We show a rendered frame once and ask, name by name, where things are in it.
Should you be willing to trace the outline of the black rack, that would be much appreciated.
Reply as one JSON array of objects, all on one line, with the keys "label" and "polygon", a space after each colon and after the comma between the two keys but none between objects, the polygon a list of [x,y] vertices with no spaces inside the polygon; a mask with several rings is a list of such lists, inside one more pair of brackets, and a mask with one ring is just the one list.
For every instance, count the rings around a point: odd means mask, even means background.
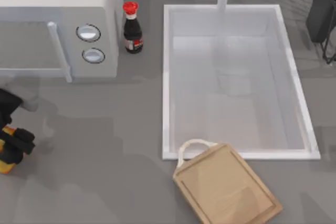
[{"label": "black rack", "polygon": [[310,40],[322,48],[322,58],[327,64],[336,61],[336,52],[327,56],[331,33],[336,29],[336,0],[312,0],[306,27]]}]

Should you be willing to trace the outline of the small silver microwave knob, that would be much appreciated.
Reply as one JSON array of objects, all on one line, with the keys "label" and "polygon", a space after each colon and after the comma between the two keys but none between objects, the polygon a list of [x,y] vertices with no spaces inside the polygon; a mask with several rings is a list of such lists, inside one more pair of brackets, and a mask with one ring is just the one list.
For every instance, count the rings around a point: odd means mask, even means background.
[{"label": "small silver microwave knob", "polygon": [[82,58],[92,64],[99,64],[105,60],[105,54],[98,48],[90,48],[82,52]]}]

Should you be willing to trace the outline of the wooden cutting board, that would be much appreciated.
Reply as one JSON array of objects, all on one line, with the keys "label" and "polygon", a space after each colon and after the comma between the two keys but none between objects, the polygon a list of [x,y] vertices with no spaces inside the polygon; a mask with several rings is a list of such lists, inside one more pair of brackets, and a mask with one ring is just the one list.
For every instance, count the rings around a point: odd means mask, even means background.
[{"label": "wooden cutting board", "polygon": [[202,224],[266,224],[283,210],[229,144],[186,141],[173,180]]}]

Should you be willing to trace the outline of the grey microwave door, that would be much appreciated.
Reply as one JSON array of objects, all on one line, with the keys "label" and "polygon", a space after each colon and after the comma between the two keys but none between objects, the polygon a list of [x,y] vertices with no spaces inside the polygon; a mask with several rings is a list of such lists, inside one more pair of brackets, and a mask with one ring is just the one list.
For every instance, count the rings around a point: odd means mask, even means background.
[{"label": "grey microwave door", "polygon": [[65,78],[47,23],[0,21],[0,78]]}]

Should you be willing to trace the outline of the pale grey rounded box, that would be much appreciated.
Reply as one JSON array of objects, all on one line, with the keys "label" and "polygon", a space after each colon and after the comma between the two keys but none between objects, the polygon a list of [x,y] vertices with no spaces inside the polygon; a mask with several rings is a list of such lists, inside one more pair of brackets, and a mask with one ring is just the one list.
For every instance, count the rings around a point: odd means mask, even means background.
[{"label": "pale grey rounded box", "polygon": [[31,95],[31,96],[25,96],[21,97],[22,103],[20,105],[21,108],[29,111],[34,112],[38,109],[38,96]]}]

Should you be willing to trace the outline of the yellow and orange bottle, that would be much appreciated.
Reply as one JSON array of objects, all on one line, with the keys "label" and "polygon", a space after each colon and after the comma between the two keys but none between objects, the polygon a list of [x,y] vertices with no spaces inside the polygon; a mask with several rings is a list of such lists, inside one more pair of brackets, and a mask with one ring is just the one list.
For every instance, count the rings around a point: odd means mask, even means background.
[{"label": "yellow and orange bottle", "polygon": [[[13,136],[13,134],[15,132],[15,129],[6,126],[6,127],[3,128],[3,132],[6,132],[9,135]],[[0,139],[0,154],[1,155],[5,154],[4,145],[5,145],[5,142],[2,139]],[[13,162],[8,163],[6,161],[3,161],[3,158],[1,157],[1,155],[0,155],[0,173],[1,174],[8,174],[13,169],[15,164]]]}]

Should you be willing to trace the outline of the white sink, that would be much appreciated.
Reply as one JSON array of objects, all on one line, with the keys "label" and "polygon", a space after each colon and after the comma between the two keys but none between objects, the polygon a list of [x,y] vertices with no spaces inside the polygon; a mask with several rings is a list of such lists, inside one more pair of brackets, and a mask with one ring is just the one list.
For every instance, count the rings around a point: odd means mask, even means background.
[{"label": "white sink", "polygon": [[245,159],[321,157],[277,4],[164,6],[162,158],[201,138]]}]

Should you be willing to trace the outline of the large silver microwave knob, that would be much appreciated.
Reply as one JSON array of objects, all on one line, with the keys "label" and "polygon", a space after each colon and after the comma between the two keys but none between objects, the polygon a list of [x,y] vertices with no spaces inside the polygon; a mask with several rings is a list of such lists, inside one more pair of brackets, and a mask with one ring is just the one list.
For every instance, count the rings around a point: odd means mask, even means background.
[{"label": "large silver microwave knob", "polygon": [[94,25],[85,24],[76,28],[76,35],[82,41],[95,42],[100,39],[101,31]]}]

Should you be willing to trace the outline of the dark bottle with red cap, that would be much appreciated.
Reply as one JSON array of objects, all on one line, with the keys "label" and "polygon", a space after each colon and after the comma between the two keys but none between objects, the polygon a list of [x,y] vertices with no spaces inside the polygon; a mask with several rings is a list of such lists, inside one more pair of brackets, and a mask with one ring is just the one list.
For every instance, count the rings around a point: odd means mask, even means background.
[{"label": "dark bottle with red cap", "polygon": [[126,51],[130,54],[137,54],[143,48],[142,29],[137,18],[139,5],[137,2],[124,2],[123,11],[125,13],[124,41]]}]

